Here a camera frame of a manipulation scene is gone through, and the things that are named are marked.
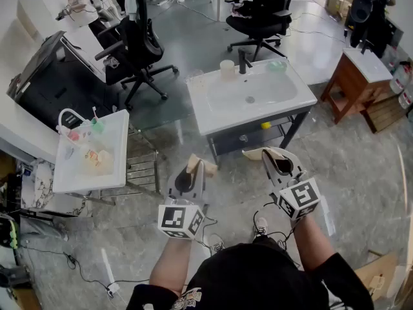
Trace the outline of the person's right shoe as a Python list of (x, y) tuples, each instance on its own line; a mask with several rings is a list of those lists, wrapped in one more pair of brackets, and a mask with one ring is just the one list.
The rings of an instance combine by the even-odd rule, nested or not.
[(254, 236), (266, 236), (268, 234), (268, 222), (264, 217), (259, 217), (254, 220)]

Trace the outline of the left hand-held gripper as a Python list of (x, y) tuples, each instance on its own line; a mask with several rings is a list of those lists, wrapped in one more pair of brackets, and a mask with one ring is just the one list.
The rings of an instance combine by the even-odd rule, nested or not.
[(190, 172), (186, 170), (187, 166), (180, 167), (169, 177), (157, 228), (169, 238), (194, 240), (205, 220), (205, 164), (198, 160)]

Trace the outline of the brown wooden stand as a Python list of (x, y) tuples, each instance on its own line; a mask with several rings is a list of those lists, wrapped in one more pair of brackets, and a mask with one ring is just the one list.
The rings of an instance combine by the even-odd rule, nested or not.
[(342, 53), (321, 95), (321, 101), (330, 103), (334, 123), (339, 123), (345, 116), (361, 112), (383, 99), (390, 90), (389, 83), (390, 81), (369, 83), (349, 58)]

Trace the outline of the translucent beige cup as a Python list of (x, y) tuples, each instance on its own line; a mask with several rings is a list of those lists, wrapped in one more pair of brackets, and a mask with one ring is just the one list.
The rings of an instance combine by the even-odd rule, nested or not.
[(220, 62), (220, 79), (221, 81), (232, 81), (236, 77), (235, 64), (232, 60), (226, 59)]

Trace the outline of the clear water bottle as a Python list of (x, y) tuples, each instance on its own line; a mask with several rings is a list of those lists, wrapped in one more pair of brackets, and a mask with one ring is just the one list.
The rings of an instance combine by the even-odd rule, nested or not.
[(408, 109), (413, 104), (413, 84), (405, 87), (398, 97), (398, 101), (402, 109)]
[(395, 94), (400, 94), (411, 80), (413, 67), (411, 62), (402, 61), (393, 73), (389, 85), (391, 91)]

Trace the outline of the clear glass cup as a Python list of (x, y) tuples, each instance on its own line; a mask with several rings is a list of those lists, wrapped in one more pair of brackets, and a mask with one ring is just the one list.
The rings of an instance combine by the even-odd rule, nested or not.
[(204, 72), (200, 69), (195, 69), (189, 73), (185, 78), (185, 83), (187, 86), (197, 83), (204, 75)]

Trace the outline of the green soap dish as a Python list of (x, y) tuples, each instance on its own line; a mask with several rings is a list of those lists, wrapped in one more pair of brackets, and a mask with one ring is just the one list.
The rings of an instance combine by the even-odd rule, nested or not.
[(267, 63), (266, 68), (269, 72), (285, 73), (288, 63), (285, 60), (273, 60)]

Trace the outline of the pink cloth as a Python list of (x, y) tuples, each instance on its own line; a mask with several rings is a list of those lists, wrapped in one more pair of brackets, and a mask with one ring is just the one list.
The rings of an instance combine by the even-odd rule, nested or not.
[(248, 18), (248, 16), (245, 16), (242, 11), (243, 11), (243, 5), (244, 3), (231, 3), (232, 7), (231, 7), (231, 11), (230, 11), (230, 15), (232, 17), (238, 17), (238, 18)]

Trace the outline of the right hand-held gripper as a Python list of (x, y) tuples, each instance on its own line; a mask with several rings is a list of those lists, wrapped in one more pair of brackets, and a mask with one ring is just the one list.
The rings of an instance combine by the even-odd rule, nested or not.
[[(262, 161), (271, 181), (278, 181), (283, 173), (296, 176), (303, 171), (303, 166), (298, 157), (287, 151), (280, 150), (284, 157), (280, 163), (280, 170), (276, 161), (267, 150), (262, 151)], [(274, 203), (282, 209), (292, 221), (300, 220), (312, 213), (321, 200), (319, 187), (315, 178), (309, 178), (282, 189), (273, 188), (270, 197)]]

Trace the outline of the grey cloth pile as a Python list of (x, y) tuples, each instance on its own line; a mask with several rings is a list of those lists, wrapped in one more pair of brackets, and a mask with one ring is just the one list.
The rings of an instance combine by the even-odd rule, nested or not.
[(47, 223), (35, 218), (20, 217), (20, 238), (22, 242), (31, 239), (57, 238), (68, 241), (65, 226), (62, 223)]

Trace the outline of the wooden pallet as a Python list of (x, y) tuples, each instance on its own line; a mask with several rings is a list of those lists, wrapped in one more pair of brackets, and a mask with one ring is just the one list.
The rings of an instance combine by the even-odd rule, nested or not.
[(376, 134), (405, 117), (407, 111), (407, 108), (400, 105), (398, 96), (393, 96), (371, 104), (367, 109), (361, 111), (361, 115), (372, 133)]

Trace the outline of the white ceramic washbasin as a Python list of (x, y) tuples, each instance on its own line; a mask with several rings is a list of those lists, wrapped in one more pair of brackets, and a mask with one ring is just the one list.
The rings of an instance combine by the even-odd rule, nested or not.
[[(269, 72), (266, 66), (273, 60), (285, 60), (286, 72)], [(284, 57), (253, 62), (246, 74), (240, 74), (239, 67), (235, 67), (235, 73), (234, 80), (224, 82), (220, 70), (216, 70), (187, 86), (201, 135), (317, 103)]]

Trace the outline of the white counter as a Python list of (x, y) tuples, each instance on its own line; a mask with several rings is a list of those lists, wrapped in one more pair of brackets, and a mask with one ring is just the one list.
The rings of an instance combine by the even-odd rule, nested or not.
[(87, 25), (77, 25), (74, 22), (74, 14), (65, 16), (60, 21), (56, 19), (58, 13), (67, 6), (67, 0), (18, 0), (18, 3), (41, 39), (59, 30), (64, 31), (67, 40), (80, 48), (77, 52), (90, 65), (93, 73), (101, 81), (105, 80), (104, 65), (94, 58), (102, 50), (102, 46), (91, 29)]
[(59, 135), (5, 93), (0, 93), (0, 138), (35, 157), (55, 163)]

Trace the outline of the black bin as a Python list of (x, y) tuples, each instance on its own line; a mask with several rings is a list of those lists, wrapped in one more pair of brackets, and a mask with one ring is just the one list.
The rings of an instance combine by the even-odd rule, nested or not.
[(106, 116), (119, 108), (119, 89), (107, 85), (93, 65), (58, 31), (48, 37), (6, 94), (40, 122), (55, 130), (60, 112), (69, 108), (85, 119)]

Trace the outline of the marble pattern slab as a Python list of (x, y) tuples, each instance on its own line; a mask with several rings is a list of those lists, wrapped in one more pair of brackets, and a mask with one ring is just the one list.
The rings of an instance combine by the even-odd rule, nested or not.
[(92, 217), (92, 203), (67, 194), (54, 193), (54, 164), (43, 159), (24, 169), (21, 184), (21, 208), (32, 212)]

